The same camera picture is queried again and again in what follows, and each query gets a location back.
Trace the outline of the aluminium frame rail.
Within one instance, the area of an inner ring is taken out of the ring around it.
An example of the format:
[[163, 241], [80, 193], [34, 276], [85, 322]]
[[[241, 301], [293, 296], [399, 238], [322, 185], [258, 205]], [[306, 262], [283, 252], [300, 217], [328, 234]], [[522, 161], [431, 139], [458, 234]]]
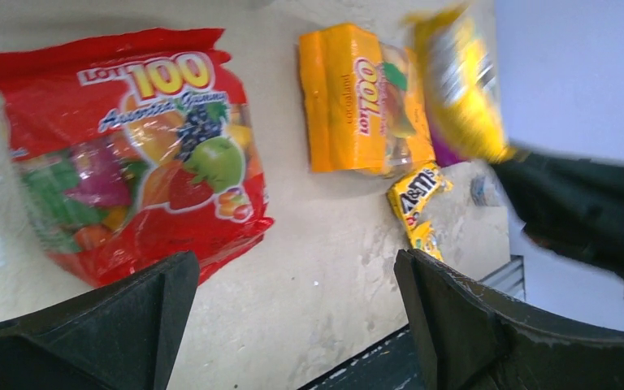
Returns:
[[509, 262], [482, 278], [480, 282], [519, 301], [526, 301], [524, 257], [512, 255]]

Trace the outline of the purple grape gummy bag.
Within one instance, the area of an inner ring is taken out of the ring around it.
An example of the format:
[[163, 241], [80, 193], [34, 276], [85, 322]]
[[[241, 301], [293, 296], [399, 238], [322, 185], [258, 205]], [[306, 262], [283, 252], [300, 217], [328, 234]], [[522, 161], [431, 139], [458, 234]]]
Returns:
[[430, 134], [435, 160], [440, 167], [450, 167], [465, 162], [465, 159], [458, 156], [446, 145], [437, 128], [430, 128]]

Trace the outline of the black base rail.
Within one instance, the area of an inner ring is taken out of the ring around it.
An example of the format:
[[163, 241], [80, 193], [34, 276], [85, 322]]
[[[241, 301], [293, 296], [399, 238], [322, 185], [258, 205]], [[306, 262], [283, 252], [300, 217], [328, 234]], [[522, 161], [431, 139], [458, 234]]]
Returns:
[[410, 390], [425, 387], [410, 327], [405, 325], [301, 388]]

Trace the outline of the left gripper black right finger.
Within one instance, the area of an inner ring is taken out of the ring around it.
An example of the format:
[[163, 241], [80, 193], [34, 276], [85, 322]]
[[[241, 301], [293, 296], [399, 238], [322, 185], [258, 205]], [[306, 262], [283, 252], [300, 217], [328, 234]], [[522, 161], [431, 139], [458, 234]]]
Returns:
[[624, 331], [539, 309], [416, 249], [394, 265], [429, 389], [624, 389]]

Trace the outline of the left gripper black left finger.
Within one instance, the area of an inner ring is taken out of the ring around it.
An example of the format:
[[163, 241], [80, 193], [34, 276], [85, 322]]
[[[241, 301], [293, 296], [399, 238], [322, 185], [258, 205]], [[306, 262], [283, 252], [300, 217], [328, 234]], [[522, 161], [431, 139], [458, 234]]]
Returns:
[[0, 322], [0, 389], [164, 389], [198, 286], [191, 252]]

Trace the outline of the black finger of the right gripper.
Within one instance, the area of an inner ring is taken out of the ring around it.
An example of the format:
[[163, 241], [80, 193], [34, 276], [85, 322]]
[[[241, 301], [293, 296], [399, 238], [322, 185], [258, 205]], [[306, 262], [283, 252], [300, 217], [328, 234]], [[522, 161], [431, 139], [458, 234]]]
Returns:
[[492, 170], [531, 240], [624, 279], [624, 165], [526, 152]]

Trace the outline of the clear plastic cup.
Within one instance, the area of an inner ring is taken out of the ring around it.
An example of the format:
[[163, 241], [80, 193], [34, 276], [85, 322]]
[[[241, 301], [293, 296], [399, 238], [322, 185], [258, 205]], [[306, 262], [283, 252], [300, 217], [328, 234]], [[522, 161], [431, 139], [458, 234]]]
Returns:
[[505, 191], [492, 175], [477, 175], [470, 181], [470, 197], [476, 206], [504, 206]]

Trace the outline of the orange mango gummy bag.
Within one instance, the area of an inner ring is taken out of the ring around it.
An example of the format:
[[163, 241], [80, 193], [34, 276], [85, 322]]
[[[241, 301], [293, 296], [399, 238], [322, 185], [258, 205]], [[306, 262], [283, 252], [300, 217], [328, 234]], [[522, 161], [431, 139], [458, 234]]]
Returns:
[[355, 24], [300, 36], [311, 171], [391, 177], [435, 161], [415, 62]]

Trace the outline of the yellow m&m's bag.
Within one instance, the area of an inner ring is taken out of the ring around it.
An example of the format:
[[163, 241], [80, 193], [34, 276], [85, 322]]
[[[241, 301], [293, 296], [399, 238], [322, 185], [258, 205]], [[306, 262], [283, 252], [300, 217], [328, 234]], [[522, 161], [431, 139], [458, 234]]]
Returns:
[[419, 225], [419, 217], [429, 200], [439, 192], [448, 192], [452, 183], [435, 162], [426, 162], [399, 179], [387, 192], [394, 215], [407, 233]]
[[468, 5], [408, 14], [403, 22], [438, 138], [463, 159], [510, 160], [515, 149], [496, 99], [496, 68]]
[[432, 258], [443, 262], [443, 255], [438, 247], [436, 230], [431, 222], [426, 221], [416, 225], [407, 232], [410, 245], [413, 249], [419, 249]]

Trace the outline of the red assorted gummy bag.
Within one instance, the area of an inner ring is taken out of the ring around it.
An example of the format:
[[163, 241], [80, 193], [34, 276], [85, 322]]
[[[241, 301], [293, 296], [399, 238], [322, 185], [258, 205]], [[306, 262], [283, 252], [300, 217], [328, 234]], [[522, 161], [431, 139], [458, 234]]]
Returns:
[[221, 28], [152, 28], [0, 53], [6, 139], [45, 254], [94, 287], [176, 252], [201, 277], [273, 219]]

